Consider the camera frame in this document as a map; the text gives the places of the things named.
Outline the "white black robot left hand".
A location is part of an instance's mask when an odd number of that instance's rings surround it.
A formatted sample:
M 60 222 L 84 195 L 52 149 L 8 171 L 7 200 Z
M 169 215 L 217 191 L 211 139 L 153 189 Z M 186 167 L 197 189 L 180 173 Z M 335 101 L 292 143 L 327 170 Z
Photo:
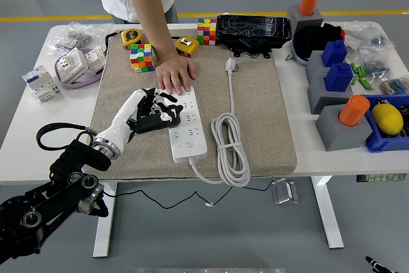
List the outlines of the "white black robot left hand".
M 157 88 L 134 91 L 115 115 L 111 126 L 97 134 L 92 147 L 104 147 L 117 157 L 134 134 L 179 125 L 183 106 L 177 102 L 177 98 Z

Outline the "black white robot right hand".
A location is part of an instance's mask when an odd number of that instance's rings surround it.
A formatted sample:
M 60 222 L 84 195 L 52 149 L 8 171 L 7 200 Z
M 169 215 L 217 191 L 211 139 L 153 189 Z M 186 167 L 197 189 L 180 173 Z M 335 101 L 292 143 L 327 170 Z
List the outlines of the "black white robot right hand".
M 372 266 L 372 271 L 375 273 L 391 273 L 391 271 L 383 266 L 382 264 L 378 263 L 376 260 L 373 258 L 366 256 L 365 257 L 366 261 Z

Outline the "person's hand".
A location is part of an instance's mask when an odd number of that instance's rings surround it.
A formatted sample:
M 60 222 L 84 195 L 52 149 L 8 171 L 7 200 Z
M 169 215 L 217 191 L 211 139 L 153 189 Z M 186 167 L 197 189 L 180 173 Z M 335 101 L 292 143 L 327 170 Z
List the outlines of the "person's hand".
M 156 67 L 158 87 L 173 94 L 182 94 L 182 89 L 190 91 L 191 80 L 196 79 L 198 66 L 191 58 L 179 55 L 177 52 L 163 54 L 157 57 L 159 65 Z

